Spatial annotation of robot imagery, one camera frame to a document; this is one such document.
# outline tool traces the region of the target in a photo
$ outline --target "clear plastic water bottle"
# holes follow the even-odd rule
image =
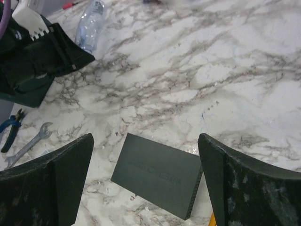
[[[107,7],[101,0],[91,0],[81,16],[76,31],[75,44],[83,50],[92,53],[97,49],[97,41],[105,18]]]

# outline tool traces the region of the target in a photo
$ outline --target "rectangular black box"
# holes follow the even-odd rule
[[[127,134],[111,181],[186,220],[202,174],[199,156]]]

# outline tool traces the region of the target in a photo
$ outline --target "silver wrench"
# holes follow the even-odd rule
[[[5,161],[8,163],[8,166],[5,168],[5,170],[12,168],[15,163],[40,140],[50,137],[50,135],[52,134],[52,132],[48,131],[48,126],[50,125],[52,125],[51,122],[44,123],[39,133],[28,144],[26,144],[17,154],[11,157],[7,157]]]

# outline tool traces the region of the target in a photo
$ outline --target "yellow object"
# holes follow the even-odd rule
[[[208,226],[216,226],[214,213],[212,213],[212,215],[211,215],[210,222],[209,222]]]

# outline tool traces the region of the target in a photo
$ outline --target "white marble surface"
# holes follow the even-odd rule
[[[56,79],[8,153],[47,121],[53,135],[20,163],[93,134],[76,226],[208,224],[204,180],[185,222],[110,181],[128,132],[191,153],[205,132],[257,159],[301,171],[300,1],[200,0],[193,9],[139,0],[107,4],[98,60]],[[51,21],[74,38],[85,5]]]

